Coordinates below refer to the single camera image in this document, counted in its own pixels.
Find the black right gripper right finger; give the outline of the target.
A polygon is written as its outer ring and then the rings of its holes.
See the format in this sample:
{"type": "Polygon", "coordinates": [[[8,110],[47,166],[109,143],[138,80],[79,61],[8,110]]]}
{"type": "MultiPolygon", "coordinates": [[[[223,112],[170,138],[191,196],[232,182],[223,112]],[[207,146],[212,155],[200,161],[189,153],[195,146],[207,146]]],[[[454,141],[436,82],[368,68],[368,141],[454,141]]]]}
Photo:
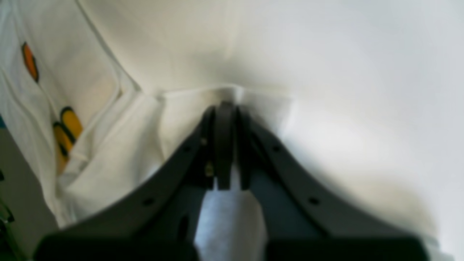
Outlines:
{"type": "Polygon", "coordinates": [[[332,193],[283,142],[243,106],[214,110],[214,175],[231,187],[237,155],[240,189],[257,199],[265,219],[267,261],[429,261],[423,243],[332,193]]]}

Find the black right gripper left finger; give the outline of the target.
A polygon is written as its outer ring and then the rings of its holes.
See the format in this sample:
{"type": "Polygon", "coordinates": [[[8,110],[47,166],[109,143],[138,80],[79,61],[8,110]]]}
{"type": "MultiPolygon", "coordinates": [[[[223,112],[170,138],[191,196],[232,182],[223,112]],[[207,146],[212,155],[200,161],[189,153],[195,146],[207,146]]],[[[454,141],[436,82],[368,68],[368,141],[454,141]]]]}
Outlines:
{"type": "Polygon", "coordinates": [[[46,236],[36,261],[198,261],[194,238],[214,186],[213,106],[169,160],[103,211],[46,236]]]}

